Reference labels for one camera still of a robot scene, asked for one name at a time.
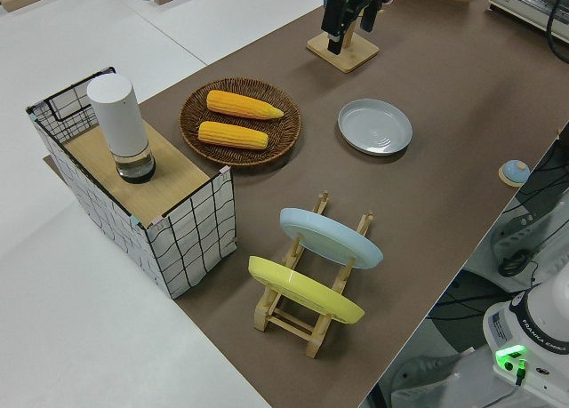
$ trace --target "brown table mat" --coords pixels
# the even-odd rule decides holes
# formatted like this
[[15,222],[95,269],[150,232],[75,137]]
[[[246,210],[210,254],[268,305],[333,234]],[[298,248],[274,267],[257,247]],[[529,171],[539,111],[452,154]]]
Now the brown table mat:
[[[347,75],[306,49],[319,33],[318,9],[142,104],[145,119],[207,172],[218,166],[178,130],[194,90],[253,77],[299,105],[302,132],[288,162],[236,172],[237,251],[177,300],[273,406],[357,406],[515,194],[499,166],[509,159],[535,166],[565,125],[569,67],[542,33],[486,7],[487,0],[396,0],[364,34],[379,55]],[[338,112],[361,98],[385,100],[409,117],[405,152],[366,156],[344,141]],[[310,359],[289,332],[253,328],[262,287],[247,259],[280,260],[290,242],[280,210],[309,209],[323,189],[327,215],[341,223],[354,227],[374,211],[368,237],[385,260],[352,273],[345,294],[366,314],[358,324],[333,324]],[[298,270],[331,283],[337,269],[307,252]]]

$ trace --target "woven basket tray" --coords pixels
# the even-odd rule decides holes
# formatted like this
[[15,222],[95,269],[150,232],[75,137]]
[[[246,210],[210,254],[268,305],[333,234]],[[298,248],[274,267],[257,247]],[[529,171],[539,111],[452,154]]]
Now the woven basket tray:
[[[210,90],[234,92],[266,101],[283,110],[284,116],[263,121],[212,112],[205,100]],[[266,132],[268,146],[264,150],[249,150],[203,143],[197,139],[197,130],[203,121],[241,125]],[[274,161],[294,146],[301,132],[301,113],[294,101],[279,88],[256,79],[232,77],[204,85],[189,96],[180,112],[180,131],[189,146],[207,159],[231,166],[254,166]]]

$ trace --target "corn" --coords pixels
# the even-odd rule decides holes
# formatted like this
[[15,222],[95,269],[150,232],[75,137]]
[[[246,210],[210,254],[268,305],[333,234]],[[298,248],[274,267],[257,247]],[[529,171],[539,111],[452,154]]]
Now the corn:
[[284,114],[282,110],[271,106],[266,101],[220,90],[211,90],[207,93],[207,108],[224,115],[252,119],[275,119]]
[[199,125],[197,138],[203,143],[229,148],[263,150],[268,145],[268,135],[265,132],[214,121],[203,121]]

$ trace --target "gray plate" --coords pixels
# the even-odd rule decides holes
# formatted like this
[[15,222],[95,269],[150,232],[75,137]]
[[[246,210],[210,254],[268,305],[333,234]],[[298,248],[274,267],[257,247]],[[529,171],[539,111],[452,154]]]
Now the gray plate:
[[368,155],[391,155],[407,147],[411,123],[395,106],[381,100],[348,103],[338,115],[341,135],[350,146]]

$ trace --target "toaster oven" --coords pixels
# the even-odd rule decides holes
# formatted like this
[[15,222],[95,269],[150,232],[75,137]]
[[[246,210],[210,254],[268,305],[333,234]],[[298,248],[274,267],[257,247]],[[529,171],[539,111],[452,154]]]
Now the toaster oven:
[[[498,7],[537,28],[546,30],[549,16],[557,0],[490,0]],[[561,0],[557,7],[551,34],[569,43],[569,0]]]

